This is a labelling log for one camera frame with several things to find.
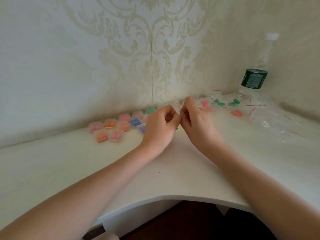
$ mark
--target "white desk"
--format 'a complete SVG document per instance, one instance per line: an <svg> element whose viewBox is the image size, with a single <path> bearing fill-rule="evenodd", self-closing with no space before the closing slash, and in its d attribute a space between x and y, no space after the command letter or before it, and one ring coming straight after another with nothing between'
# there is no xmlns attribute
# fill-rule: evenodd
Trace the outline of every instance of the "white desk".
<svg viewBox="0 0 320 240"><path fill-rule="evenodd" d="M214 117L225 141L254 165L320 208L319 141L281 143L229 114ZM319 125L313 124L315 130ZM0 229L69 185L116 161L142 140L132 129L121 143L94 142L88 128L0 150ZM107 219L160 199L196 200L251 211L222 173L179 127L168 148L106 208Z"/></svg>

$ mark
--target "wall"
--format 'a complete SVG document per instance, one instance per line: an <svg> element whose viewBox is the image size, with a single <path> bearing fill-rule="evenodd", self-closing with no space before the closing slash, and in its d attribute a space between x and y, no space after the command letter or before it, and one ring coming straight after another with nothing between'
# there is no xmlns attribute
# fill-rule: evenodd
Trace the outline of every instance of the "wall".
<svg viewBox="0 0 320 240"><path fill-rule="evenodd" d="M279 32L262 91L320 116L320 0L0 0L0 147L203 89L236 89Z"/></svg>

